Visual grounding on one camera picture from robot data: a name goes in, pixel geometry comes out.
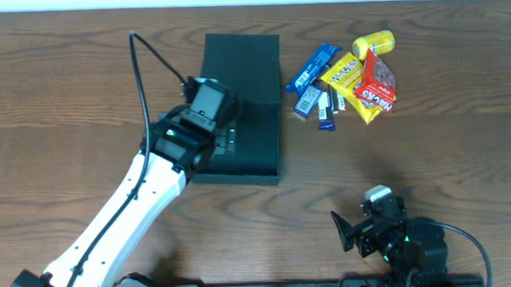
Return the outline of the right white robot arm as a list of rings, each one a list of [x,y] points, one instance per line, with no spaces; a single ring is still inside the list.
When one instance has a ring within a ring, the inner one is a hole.
[[[407,217],[401,197],[387,194],[361,204],[367,219],[352,226],[335,211],[331,217],[348,252],[362,257],[374,253],[391,267],[391,279],[379,287],[444,287],[448,249],[444,231],[430,219]]]

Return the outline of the yellow cylindrical can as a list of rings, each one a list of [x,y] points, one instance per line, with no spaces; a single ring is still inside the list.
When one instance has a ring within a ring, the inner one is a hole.
[[[395,48],[395,37],[391,31],[383,30],[353,41],[352,52],[360,60],[365,60],[370,50],[375,55],[383,55]]]

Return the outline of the red Hacks candy bag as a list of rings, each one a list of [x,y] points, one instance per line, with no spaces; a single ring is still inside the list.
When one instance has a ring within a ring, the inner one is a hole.
[[[397,81],[390,68],[372,50],[367,50],[361,84],[354,90],[360,100],[392,113]]]

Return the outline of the black gift box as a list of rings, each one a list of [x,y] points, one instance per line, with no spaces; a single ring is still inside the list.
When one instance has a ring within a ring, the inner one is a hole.
[[[276,186],[280,168],[282,82],[279,36],[216,34],[205,38],[201,77],[238,94],[235,152],[214,155],[193,182]]]

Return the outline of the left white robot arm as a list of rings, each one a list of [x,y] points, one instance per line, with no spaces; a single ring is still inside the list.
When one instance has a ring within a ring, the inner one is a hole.
[[[146,127],[120,186],[80,237],[42,275],[23,270],[10,287],[113,287],[149,226],[213,157],[216,137],[239,111],[238,95],[188,78],[186,103]]]

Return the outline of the blue snack bar wrapper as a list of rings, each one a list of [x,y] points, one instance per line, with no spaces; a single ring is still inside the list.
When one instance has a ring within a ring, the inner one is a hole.
[[[339,46],[329,43],[320,44],[308,61],[302,66],[301,70],[290,80],[290,83],[284,87],[284,91],[296,94],[301,98],[307,87],[340,51],[342,51],[342,48]]]

